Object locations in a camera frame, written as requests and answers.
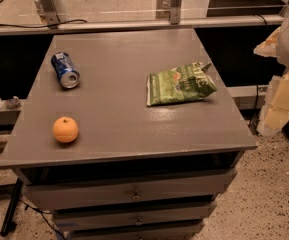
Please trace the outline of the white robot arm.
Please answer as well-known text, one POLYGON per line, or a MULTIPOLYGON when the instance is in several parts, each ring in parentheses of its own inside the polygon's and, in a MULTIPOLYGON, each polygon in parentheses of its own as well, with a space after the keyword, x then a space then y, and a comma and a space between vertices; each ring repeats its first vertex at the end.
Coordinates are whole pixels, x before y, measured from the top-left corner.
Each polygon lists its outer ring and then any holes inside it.
POLYGON ((260 111, 257 131, 262 136, 272 136, 289 122, 289 14, 280 27, 256 46, 254 53, 274 57, 286 67, 281 77, 272 77, 260 111))

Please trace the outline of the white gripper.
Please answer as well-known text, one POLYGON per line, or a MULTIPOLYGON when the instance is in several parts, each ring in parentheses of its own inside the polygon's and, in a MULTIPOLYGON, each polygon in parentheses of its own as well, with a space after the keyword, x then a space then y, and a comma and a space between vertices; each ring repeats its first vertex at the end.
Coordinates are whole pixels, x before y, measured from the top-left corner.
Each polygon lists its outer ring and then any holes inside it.
POLYGON ((254 49, 256 55, 274 57, 286 67, 281 77, 273 76, 261 108, 257 132, 273 136, 289 122, 289 37, 278 27, 254 49))

